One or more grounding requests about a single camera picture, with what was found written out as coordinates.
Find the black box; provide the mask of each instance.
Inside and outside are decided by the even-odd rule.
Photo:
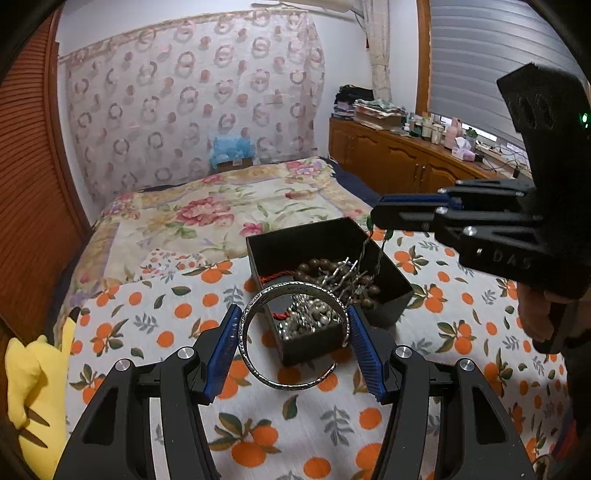
[[[296,270],[299,264],[312,258],[327,258],[337,262],[350,257],[355,261],[361,254],[366,238],[367,234],[350,218],[309,223],[249,236],[246,239],[246,248],[252,278],[260,291],[263,289],[261,278],[285,270]],[[372,274],[378,254],[379,246],[369,242],[361,262],[361,271],[367,270]],[[413,288],[386,255],[382,257],[375,284],[381,290],[377,298],[378,305],[372,310],[365,310],[365,316],[371,325],[388,328],[394,325],[406,308],[413,296]],[[316,333],[284,342],[275,328],[269,305],[272,305],[272,302],[263,308],[264,315],[271,326],[280,358],[286,367],[322,356],[336,350],[342,344],[343,329],[338,324],[331,324]]]

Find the pink bottle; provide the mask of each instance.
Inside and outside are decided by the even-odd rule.
[[[462,132],[462,121],[459,118],[452,119],[452,125],[447,129],[445,137],[445,147],[452,150],[456,144],[456,138],[461,137]]]

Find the white wall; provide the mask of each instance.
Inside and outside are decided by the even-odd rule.
[[[201,13],[250,8],[251,2],[247,0],[67,0],[56,40],[60,43],[60,55],[65,55],[96,41],[145,25]],[[327,154],[329,118],[339,86],[350,83],[371,88],[365,35],[351,12],[335,15],[343,15],[348,21],[320,14],[313,15],[326,62],[324,92],[314,123],[320,155]],[[73,138],[67,123],[64,83],[62,71],[58,78],[58,103],[66,153],[82,205],[93,223],[99,212],[92,204],[76,159]]]
[[[417,0],[390,0],[392,102],[414,112],[418,83]]]

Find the tissue box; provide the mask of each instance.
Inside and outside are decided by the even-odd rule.
[[[474,161],[476,158],[476,155],[473,151],[459,147],[453,147],[452,156],[462,161]]]

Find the cabinet door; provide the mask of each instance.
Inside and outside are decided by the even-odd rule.
[[[336,122],[330,123],[329,153],[343,168],[347,163],[349,134]]]
[[[384,140],[377,133],[358,132],[351,172],[362,179],[374,192],[384,195],[389,190],[389,178],[384,169]]]
[[[456,180],[474,179],[467,171],[454,166],[452,161],[431,157],[427,168],[420,176],[420,192],[437,193],[439,189],[453,187]]]
[[[388,177],[388,193],[416,193],[419,175],[425,167],[424,154],[420,150],[388,141],[384,155],[387,166],[381,175]]]

